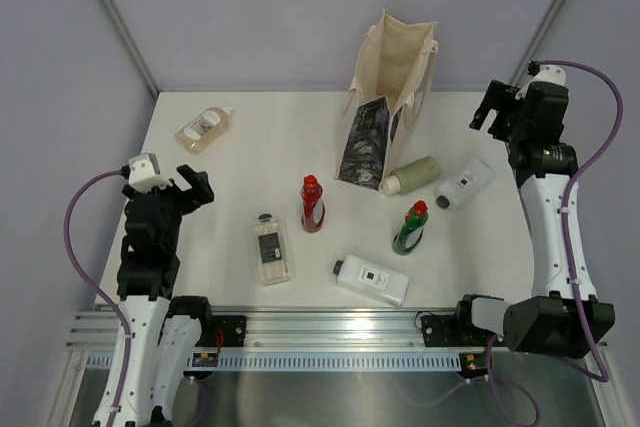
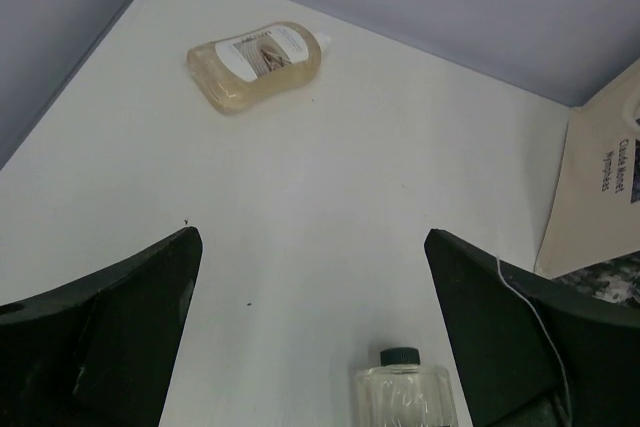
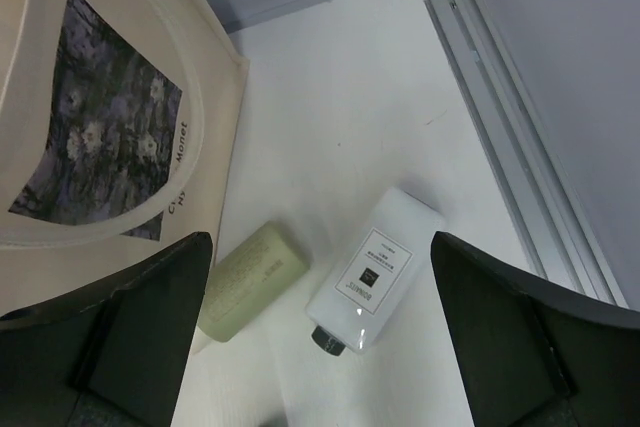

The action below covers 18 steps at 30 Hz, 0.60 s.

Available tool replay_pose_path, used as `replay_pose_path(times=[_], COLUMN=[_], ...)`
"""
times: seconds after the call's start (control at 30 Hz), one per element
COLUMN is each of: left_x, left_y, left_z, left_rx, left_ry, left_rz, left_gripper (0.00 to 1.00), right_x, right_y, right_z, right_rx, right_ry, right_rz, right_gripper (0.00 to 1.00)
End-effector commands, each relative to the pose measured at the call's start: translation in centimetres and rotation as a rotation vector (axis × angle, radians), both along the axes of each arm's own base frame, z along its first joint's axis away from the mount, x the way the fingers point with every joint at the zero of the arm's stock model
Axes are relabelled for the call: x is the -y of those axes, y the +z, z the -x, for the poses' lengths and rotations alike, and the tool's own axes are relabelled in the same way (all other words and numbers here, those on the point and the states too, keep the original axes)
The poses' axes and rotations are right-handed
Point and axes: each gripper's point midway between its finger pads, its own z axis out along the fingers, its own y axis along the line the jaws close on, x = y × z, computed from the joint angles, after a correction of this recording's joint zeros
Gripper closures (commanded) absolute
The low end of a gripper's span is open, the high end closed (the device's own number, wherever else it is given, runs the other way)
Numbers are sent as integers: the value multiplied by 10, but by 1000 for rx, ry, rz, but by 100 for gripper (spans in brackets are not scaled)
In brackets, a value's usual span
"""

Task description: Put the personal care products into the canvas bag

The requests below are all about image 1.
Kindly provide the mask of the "amber clear soap bottle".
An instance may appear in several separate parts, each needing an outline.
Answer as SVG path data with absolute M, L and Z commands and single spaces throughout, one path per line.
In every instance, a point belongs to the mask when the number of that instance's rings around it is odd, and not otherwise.
M 198 154 L 231 127 L 231 106 L 210 107 L 175 134 L 175 140 L 191 154 Z

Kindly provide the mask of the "small white bottle black cap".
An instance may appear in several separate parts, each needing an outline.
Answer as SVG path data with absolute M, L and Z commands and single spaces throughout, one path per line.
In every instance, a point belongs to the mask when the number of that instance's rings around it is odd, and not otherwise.
M 477 158 L 472 159 L 460 173 L 448 178 L 436 189 L 436 205 L 444 210 L 460 210 L 491 183 L 495 176 L 495 171 L 488 164 Z

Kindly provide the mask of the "clear rectangular bottle black label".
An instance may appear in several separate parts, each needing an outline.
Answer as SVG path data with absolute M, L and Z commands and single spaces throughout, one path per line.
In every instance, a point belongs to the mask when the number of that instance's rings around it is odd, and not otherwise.
M 257 275 L 263 286 L 288 282 L 293 272 L 285 230 L 281 220 L 270 213 L 260 214 L 252 226 L 257 252 Z

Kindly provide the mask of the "sage green bottle cream cap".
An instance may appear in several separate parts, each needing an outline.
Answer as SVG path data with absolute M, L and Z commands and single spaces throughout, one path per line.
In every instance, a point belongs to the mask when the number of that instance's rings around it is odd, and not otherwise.
M 386 196 L 406 195 L 433 183 L 440 175 L 439 162 L 433 156 L 426 156 L 392 170 L 379 190 Z

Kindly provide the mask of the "red squeeze bottle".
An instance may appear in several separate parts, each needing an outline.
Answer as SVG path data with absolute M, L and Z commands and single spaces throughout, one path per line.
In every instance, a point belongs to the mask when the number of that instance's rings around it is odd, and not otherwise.
M 314 175 L 304 177 L 301 198 L 302 227 L 308 233 L 318 232 L 323 226 L 326 208 L 323 200 L 323 187 Z

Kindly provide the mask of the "green bottle red cap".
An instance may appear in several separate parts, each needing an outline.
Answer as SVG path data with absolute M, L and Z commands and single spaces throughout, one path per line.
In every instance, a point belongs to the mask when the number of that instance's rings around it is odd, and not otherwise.
M 396 254 L 409 255 L 417 247 L 428 219 L 426 202 L 424 200 L 415 202 L 405 214 L 404 223 L 393 239 L 392 248 Z

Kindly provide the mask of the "large white bottle black cap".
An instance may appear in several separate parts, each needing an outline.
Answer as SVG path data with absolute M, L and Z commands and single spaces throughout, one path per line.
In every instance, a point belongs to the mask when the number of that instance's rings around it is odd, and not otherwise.
M 339 287 L 394 307 L 403 306 L 411 282 L 404 273 L 354 255 L 337 260 L 333 274 Z

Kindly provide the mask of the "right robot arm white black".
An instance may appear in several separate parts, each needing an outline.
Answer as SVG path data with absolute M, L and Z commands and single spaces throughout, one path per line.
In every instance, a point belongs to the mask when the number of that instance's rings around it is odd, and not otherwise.
M 454 335 L 474 344 L 486 334 L 512 351 L 581 359 L 613 327 L 614 307 L 599 301 L 583 255 L 577 218 L 578 160 L 562 142 L 569 91 L 534 80 L 519 89 L 492 81 L 471 128 L 496 117 L 489 134 L 506 144 L 523 202 L 534 257 L 529 299 L 466 295 L 456 306 Z

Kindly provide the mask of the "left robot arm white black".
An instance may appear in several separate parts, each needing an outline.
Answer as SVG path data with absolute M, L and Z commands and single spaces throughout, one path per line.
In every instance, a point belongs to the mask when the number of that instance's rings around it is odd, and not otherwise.
M 214 200 L 205 172 L 177 169 L 189 189 L 161 175 L 154 155 L 130 159 L 124 175 L 125 235 L 117 273 L 121 322 L 96 426 L 168 426 L 192 348 L 215 332 L 204 297 L 173 294 L 184 216 Z

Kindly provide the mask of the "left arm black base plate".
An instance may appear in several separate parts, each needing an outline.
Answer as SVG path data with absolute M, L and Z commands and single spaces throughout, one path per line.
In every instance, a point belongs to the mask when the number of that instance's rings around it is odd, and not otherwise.
M 202 333 L 196 347 L 240 348 L 244 346 L 247 317 L 244 315 L 213 315 L 201 322 Z

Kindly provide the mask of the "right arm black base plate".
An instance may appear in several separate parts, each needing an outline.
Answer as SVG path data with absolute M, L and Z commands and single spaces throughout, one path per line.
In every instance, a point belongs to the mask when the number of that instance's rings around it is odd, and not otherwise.
M 455 314 L 419 311 L 414 324 L 423 336 L 426 347 L 486 347 L 496 337 L 498 347 L 505 346 L 504 313 Z

